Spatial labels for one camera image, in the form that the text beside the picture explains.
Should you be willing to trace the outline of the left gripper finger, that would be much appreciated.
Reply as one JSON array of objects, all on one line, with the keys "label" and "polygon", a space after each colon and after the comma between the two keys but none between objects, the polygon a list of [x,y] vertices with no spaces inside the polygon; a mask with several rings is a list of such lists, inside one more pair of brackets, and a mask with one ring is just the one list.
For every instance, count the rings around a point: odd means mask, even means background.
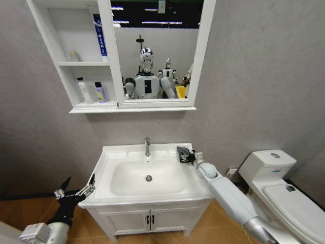
[{"label": "left gripper finger", "polygon": [[78,191],[75,196],[77,197],[78,201],[85,200],[89,195],[91,195],[95,190],[95,174],[93,174],[88,182],[88,184]]},{"label": "left gripper finger", "polygon": [[56,199],[60,199],[64,197],[65,190],[67,189],[70,183],[71,177],[68,177],[60,186],[58,190],[54,191],[54,195]]}]

